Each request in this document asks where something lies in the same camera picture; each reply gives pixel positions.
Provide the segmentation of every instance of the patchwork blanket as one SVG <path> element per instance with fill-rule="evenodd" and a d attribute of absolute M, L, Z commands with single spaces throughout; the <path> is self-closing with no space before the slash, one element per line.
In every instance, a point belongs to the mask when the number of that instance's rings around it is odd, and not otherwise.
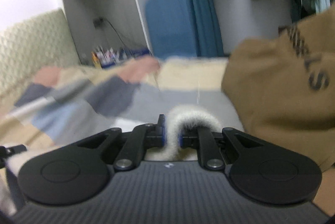
<path fill-rule="evenodd" d="M 66 145 L 111 127 L 131 131 L 156 123 L 180 104 L 195 104 L 224 126 L 242 130 L 234 107 L 220 91 L 226 59 L 180 60 L 153 57 L 121 67 L 45 67 L 21 98 L 0 112 L 0 144 L 31 149 Z"/>

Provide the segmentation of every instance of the quilted headboard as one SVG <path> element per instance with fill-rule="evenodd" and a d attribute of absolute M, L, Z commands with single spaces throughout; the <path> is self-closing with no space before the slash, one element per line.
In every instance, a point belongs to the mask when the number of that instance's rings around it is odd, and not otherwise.
<path fill-rule="evenodd" d="M 0 31 L 0 106 L 17 99 L 41 67 L 79 64 L 61 9 Z"/>

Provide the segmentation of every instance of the metal screw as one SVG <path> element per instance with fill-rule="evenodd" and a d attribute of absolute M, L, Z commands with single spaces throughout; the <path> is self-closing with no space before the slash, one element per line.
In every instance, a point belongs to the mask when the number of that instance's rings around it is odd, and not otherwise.
<path fill-rule="evenodd" d="M 116 166 L 120 168 L 128 168 L 133 164 L 131 160 L 121 159 L 116 162 Z"/>
<path fill-rule="evenodd" d="M 211 168 L 220 168 L 223 166 L 223 161 L 219 159 L 211 159 L 207 162 L 207 166 Z"/>

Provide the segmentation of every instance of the white logo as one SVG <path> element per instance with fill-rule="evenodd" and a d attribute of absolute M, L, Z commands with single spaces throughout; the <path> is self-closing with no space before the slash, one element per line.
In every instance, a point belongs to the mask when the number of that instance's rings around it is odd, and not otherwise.
<path fill-rule="evenodd" d="M 168 163 L 168 164 L 165 164 L 164 165 L 166 168 L 172 168 L 174 167 L 175 165 L 173 163 Z"/>

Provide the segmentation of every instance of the desk clutter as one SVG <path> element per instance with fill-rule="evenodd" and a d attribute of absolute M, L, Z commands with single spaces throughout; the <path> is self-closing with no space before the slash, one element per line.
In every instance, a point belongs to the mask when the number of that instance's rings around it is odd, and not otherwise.
<path fill-rule="evenodd" d="M 98 46 L 92 51 L 92 61 L 96 68 L 105 69 L 144 55 L 151 55 L 148 48 L 120 48 L 119 50 L 114 51 L 113 48 L 104 50 L 101 46 Z"/>

